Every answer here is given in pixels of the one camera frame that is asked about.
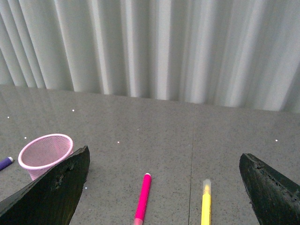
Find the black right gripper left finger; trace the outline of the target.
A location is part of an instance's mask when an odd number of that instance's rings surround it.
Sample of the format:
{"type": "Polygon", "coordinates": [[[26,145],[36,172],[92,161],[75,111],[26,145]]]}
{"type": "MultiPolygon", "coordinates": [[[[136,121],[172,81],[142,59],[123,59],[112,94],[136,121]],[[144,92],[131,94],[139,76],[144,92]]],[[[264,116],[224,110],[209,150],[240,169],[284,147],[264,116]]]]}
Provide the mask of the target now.
{"type": "Polygon", "coordinates": [[[0,203],[2,225],[68,225],[87,180],[84,146],[0,203]]]}

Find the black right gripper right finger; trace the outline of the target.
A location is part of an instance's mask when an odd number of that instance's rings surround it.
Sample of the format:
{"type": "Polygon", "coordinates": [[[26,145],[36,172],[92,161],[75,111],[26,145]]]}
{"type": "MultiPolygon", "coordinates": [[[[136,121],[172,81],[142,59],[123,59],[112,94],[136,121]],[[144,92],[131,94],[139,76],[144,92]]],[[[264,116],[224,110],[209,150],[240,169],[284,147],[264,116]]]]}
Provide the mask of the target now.
{"type": "Polygon", "coordinates": [[[300,186],[256,156],[243,153],[240,174],[261,225],[300,223],[300,186]]]}

